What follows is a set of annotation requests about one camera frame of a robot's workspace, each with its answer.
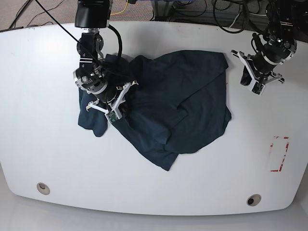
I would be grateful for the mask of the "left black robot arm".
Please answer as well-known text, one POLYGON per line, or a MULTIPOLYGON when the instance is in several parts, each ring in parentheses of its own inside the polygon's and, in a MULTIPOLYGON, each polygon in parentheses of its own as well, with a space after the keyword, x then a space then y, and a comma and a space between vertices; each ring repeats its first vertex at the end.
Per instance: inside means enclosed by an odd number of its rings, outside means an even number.
POLYGON ((240 82, 242 85, 248 86, 253 79, 265 85, 269 77, 272 81, 284 82, 284 78, 274 73, 273 69, 291 59, 296 52, 292 7, 291 0, 269 1, 266 8, 269 20, 267 29, 260 34, 253 34, 252 42, 256 46, 256 53, 244 57, 255 76, 251 76, 248 67, 245 67, 240 82))

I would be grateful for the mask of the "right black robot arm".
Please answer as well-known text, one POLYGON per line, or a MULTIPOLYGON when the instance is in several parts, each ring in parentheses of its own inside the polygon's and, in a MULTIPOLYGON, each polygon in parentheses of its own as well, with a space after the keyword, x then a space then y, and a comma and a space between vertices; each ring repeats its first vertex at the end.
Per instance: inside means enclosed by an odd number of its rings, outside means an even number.
POLYGON ((112 110, 112 104, 124 89, 129 75, 120 68, 122 55, 122 39, 120 33, 109 24, 113 2, 111 0, 79 0, 75 27, 84 31, 77 42, 77 52, 80 55, 79 67, 73 73, 75 84, 88 94, 93 94, 98 103, 107 111, 112 110), (115 60, 106 62, 103 53, 103 38, 99 30, 112 30, 118 40, 118 54, 115 60))

